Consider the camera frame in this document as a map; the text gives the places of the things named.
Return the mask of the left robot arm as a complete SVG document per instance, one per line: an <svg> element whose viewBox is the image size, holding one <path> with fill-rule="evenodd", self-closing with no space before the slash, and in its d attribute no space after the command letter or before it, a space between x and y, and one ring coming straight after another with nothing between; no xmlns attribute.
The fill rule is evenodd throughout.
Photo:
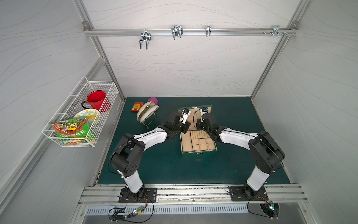
<svg viewBox="0 0 358 224"><path fill-rule="evenodd" d="M128 193L141 198L145 185L139 177L138 168L144 152L157 144L173 139L177 133L187 133L191 123L187 121L190 110L172 111L168 119L154 130L139 135L125 134L112 153L109 164L126 183Z"/></svg>

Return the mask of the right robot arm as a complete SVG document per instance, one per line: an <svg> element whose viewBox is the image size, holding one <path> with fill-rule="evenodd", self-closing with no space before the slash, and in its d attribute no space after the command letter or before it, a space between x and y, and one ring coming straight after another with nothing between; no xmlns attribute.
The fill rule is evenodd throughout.
<svg viewBox="0 0 358 224"><path fill-rule="evenodd" d="M247 133L220 126L211 113L203 114L195 126L198 131L205 131L214 141L242 147L251 152L255 167L242 190L247 199L253 198L276 168L283 165L285 154L266 131Z"/></svg>

